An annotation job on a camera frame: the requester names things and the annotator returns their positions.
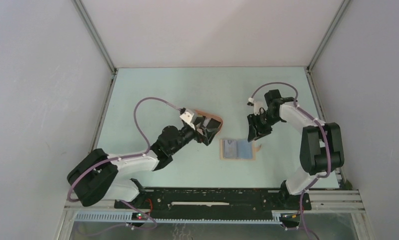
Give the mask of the pink oval tray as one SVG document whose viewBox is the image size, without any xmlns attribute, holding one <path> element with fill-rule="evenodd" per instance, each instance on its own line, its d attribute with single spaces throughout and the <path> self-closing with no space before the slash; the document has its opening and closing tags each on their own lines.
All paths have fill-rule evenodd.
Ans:
<svg viewBox="0 0 399 240">
<path fill-rule="evenodd" d="M 204 117 L 207 117 L 207 118 L 211 118 L 211 119 L 214 119 L 214 120 L 220 122 L 220 125 L 218 127 L 218 131 L 217 131 L 217 134 L 216 134 L 218 136 L 220 134 L 221 130 L 222 130 L 223 125 L 224 125 L 223 119 L 220 116 L 216 115 L 216 114 L 205 112 L 205 111 L 202 111 L 202 110 L 199 110 L 199 109 L 194 109 L 194 110 L 195 110 L 195 112 L 198 115 L 201 115 L 201 116 L 204 116 Z"/>
</svg>

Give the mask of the white grey credit card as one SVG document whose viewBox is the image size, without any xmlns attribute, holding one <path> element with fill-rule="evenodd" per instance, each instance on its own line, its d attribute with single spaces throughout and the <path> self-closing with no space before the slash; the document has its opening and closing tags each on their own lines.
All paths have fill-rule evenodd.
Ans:
<svg viewBox="0 0 399 240">
<path fill-rule="evenodd" d="M 238 143 L 234 139 L 223 140 L 223 158 L 237 159 L 238 158 Z"/>
</svg>

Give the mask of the tan leather card holder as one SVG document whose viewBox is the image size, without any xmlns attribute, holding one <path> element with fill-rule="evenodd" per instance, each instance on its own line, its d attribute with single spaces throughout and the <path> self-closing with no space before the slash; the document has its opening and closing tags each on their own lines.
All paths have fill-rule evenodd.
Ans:
<svg viewBox="0 0 399 240">
<path fill-rule="evenodd" d="M 245 139 L 230 139 L 230 140 L 236 140 L 237 141 L 237 154 L 238 158 L 236 159 L 226 159 L 223 158 L 223 140 L 225 139 L 230 139 L 230 138 L 222 138 L 219 141 L 220 144 L 220 159 L 221 160 L 228 160 L 228 161 L 254 161 L 256 159 L 256 154 L 261 150 L 262 145 L 256 145 L 255 141 L 248 142 L 248 140 Z"/>
</svg>

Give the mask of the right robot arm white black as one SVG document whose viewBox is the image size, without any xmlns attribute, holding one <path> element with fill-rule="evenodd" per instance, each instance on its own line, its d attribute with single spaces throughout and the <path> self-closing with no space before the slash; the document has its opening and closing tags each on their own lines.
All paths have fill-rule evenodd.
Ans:
<svg viewBox="0 0 399 240">
<path fill-rule="evenodd" d="M 273 125 L 288 123 L 301 136 L 300 167 L 284 180 L 278 202 L 288 210 L 303 210 L 306 192 L 319 180 L 344 165 L 345 157 L 340 126 L 313 117 L 300 107 L 295 97 L 282 97 L 277 89 L 268 91 L 265 102 L 249 97 L 253 113 L 247 116 L 248 142 L 270 135 Z"/>
</svg>

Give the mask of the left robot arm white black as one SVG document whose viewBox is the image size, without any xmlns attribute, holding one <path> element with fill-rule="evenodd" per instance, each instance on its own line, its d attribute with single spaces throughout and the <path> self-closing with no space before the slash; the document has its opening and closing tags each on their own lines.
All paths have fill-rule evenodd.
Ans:
<svg viewBox="0 0 399 240">
<path fill-rule="evenodd" d="M 166 126 L 147 153 L 118 155 L 107 154 L 101 148 L 94 149 L 67 175 L 70 192 L 77 196 L 69 195 L 67 199 L 80 202 L 84 207 L 102 200 L 120 200 L 140 208 L 146 201 L 145 190 L 129 175 L 165 168 L 173 161 L 173 155 L 191 141 L 208 146 L 222 126 L 220 118 L 200 116 L 194 126 L 187 123 L 181 129 Z"/>
</svg>

